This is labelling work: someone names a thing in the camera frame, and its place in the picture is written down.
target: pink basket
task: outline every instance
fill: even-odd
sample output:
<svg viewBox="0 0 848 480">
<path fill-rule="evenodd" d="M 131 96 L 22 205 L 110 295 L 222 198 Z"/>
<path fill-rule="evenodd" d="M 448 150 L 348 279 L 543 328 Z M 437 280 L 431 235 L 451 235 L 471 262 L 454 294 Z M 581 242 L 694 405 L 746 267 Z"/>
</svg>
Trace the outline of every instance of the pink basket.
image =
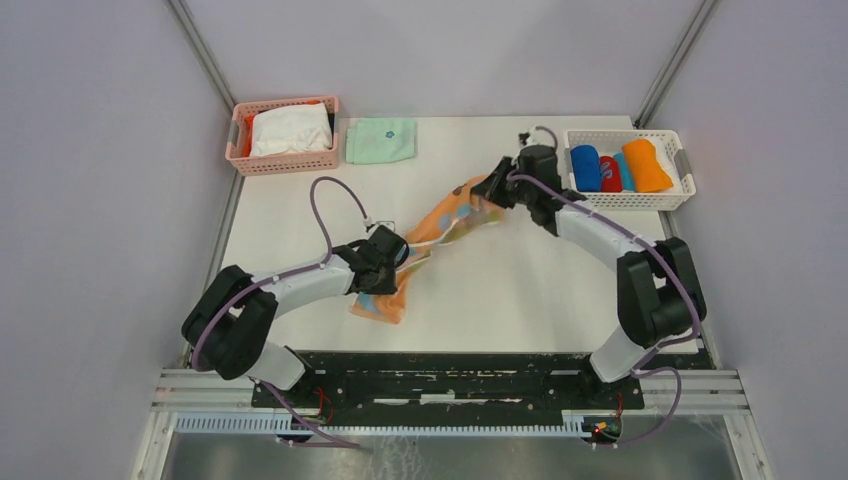
<svg viewBox="0 0 848 480">
<path fill-rule="evenodd" d="M 272 108 L 289 105 L 305 105 L 321 102 L 327 107 L 327 114 L 334 115 L 339 110 L 338 97 L 292 98 L 289 100 L 272 100 L 269 102 L 239 103 L 233 110 L 230 123 L 230 134 L 227 137 L 227 150 L 224 158 L 244 176 L 271 175 L 273 173 L 304 172 L 307 170 L 326 170 L 339 166 L 339 132 L 333 128 L 333 148 L 323 152 L 282 153 L 264 157 L 242 157 L 244 144 L 247 142 L 248 130 L 245 118 L 262 113 Z"/>
</svg>

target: white wall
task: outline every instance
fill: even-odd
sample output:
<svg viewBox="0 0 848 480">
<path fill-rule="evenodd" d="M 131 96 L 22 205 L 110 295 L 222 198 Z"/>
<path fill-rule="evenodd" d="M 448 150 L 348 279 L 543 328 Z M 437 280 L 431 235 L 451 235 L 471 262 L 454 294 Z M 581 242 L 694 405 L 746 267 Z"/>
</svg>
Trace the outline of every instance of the white wall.
<svg viewBox="0 0 848 480">
<path fill-rule="evenodd" d="M 848 3 L 723 2 L 653 127 L 680 132 L 724 363 L 778 478 L 845 478 Z"/>
<path fill-rule="evenodd" d="M 158 0 L 2 2 L 0 85 L 0 478 L 126 478 L 211 257 L 226 115 Z"/>
<path fill-rule="evenodd" d="M 700 0 L 189 0 L 239 101 L 367 115 L 630 114 Z"/>
</svg>

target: mint green cloth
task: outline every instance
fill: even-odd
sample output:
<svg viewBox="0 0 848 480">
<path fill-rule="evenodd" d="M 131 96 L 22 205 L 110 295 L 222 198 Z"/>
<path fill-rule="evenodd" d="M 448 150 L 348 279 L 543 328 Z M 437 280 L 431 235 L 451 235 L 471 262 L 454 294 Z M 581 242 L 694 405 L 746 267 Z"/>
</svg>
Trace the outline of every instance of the mint green cloth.
<svg viewBox="0 0 848 480">
<path fill-rule="evenodd" d="M 347 129 L 347 163 L 392 163 L 415 156 L 414 118 L 363 118 Z"/>
</svg>

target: red rolled towel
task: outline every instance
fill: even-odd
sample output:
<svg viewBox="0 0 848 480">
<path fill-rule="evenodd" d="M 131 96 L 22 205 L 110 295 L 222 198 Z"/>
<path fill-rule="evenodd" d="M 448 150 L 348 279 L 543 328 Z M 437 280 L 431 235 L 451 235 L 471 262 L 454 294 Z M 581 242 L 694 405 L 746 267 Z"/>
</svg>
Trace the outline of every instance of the red rolled towel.
<svg viewBox="0 0 848 480">
<path fill-rule="evenodd" d="M 618 162 L 612 157 L 601 157 L 601 191 L 618 193 L 621 191 L 621 172 Z"/>
</svg>

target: red wire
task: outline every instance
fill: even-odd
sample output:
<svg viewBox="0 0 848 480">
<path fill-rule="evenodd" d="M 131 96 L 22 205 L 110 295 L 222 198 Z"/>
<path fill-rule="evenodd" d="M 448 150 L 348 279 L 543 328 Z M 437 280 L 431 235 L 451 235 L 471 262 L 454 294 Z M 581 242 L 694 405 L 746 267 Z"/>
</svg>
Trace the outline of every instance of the red wire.
<svg viewBox="0 0 848 480">
<path fill-rule="evenodd" d="M 318 415 L 321 415 L 321 412 L 324 411 L 324 389 L 318 387 L 318 390 L 315 391 L 318 394 Z"/>
<path fill-rule="evenodd" d="M 327 395 L 324 395 L 324 389 L 323 388 L 318 387 L 318 389 L 315 390 L 315 393 L 318 394 L 318 398 L 319 398 L 319 400 L 318 400 L 318 416 L 319 417 L 321 416 L 322 413 L 324 413 L 324 400 L 326 400 L 327 403 L 330 405 L 330 415 L 327 417 L 327 420 L 324 422 L 324 425 L 327 425 L 328 423 L 330 423 L 330 420 L 333 419 L 333 414 L 336 413 L 336 409 L 333 407 L 333 402 L 330 400 L 330 397 L 328 397 Z"/>
<path fill-rule="evenodd" d="M 618 410 L 615 411 L 615 418 L 618 418 L 621 416 L 621 412 L 624 411 L 624 399 L 621 393 L 616 393 L 615 396 L 618 398 Z"/>
<path fill-rule="evenodd" d="M 333 414 L 336 413 L 336 409 L 335 409 L 335 407 L 333 407 L 333 402 L 330 401 L 330 397 L 327 397 L 326 395 L 324 395 L 324 398 L 327 399 L 327 403 L 330 404 L 330 416 L 327 417 L 327 421 L 324 422 L 324 425 L 329 425 L 330 420 L 333 419 Z"/>
</svg>

